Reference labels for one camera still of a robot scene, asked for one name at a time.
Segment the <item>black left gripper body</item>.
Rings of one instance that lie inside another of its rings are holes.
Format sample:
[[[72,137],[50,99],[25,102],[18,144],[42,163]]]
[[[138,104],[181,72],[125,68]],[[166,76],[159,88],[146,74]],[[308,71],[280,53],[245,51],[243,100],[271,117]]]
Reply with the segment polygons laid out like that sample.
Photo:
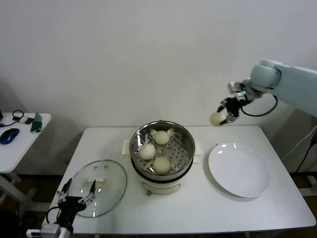
[[[60,215],[58,216],[57,223],[61,227],[72,226],[76,214],[86,209],[86,204],[79,202],[80,199],[82,198],[77,196],[67,196],[58,202]]]

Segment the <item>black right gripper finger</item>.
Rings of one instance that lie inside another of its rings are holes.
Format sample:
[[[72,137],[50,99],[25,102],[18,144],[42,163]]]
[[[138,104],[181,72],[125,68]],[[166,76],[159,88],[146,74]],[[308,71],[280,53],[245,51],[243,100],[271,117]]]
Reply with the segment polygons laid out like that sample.
[[[220,106],[217,109],[217,112],[222,112],[223,110],[227,109],[227,104],[228,104],[228,98],[223,99],[220,102]]]
[[[228,114],[224,116],[224,119],[221,121],[220,124],[229,124],[229,123],[235,122],[236,120],[237,120],[237,117],[235,115]]]

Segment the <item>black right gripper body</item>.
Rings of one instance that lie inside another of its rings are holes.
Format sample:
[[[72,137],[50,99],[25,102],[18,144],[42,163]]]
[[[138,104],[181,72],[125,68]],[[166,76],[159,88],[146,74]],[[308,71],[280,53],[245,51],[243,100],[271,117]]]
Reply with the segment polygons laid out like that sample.
[[[244,106],[244,101],[239,101],[236,97],[226,99],[226,110],[227,114],[233,117],[238,117],[240,109]]]

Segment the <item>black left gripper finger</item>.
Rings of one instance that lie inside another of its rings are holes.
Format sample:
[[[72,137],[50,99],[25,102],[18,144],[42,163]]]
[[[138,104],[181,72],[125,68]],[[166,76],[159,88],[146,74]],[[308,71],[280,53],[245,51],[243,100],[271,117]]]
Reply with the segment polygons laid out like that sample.
[[[94,180],[89,190],[89,194],[86,197],[79,199],[78,203],[83,205],[90,205],[96,198],[95,192],[96,192],[96,181]]]
[[[67,183],[64,184],[61,191],[57,191],[58,203],[65,202],[66,196],[68,194],[69,187],[71,185],[72,179],[70,178]]]

